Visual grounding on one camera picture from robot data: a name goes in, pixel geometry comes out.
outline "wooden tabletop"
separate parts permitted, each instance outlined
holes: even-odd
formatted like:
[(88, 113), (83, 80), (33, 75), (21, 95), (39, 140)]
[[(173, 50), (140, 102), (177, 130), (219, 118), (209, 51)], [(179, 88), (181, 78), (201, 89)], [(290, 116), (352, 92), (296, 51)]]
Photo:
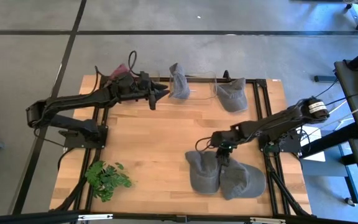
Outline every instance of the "wooden tabletop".
[[(80, 93), (89, 93), (94, 76), (86, 75)], [(287, 108), (280, 80), (267, 80), (272, 113)], [(190, 83), (192, 94), (210, 94), (207, 83)], [(241, 121), (257, 120), (252, 85), (246, 85), (249, 108), (228, 113), (217, 97), (207, 100), (178, 101), (164, 97), (151, 111), (147, 101), (123, 103), (109, 110), (108, 139), (101, 160), (120, 162), (131, 178), (131, 188), (118, 188), (111, 201), (93, 199), (93, 212), (161, 213), (187, 215), (272, 215), (269, 191), (257, 198), (225, 200), (219, 190), (214, 195), (200, 195), (190, 185), (189, 165), (185, 152), (194, 150), (195, 142), (214, 131), (228, 130)], [(263, 93), (260, 90), (262, 105)], [(75, 110), (74, 118), (90, 119), (93, 108)], [(63, 158), (52, 195), (50, 208), (59, 206), (73, 190), (80, 176), (84, 149), (75, 149)], [(258, 167), (265, 173), (262, 153), (256, 140), (240, 145), (231, 154), (239, 162)], [(300, 163), (291, 154), (281, 153), (285, 183), (296, 201), (311, 212)], [(277, 186), (279, 212), (283, 212)], [(85, 207), (85, 186), (80, 208)]]

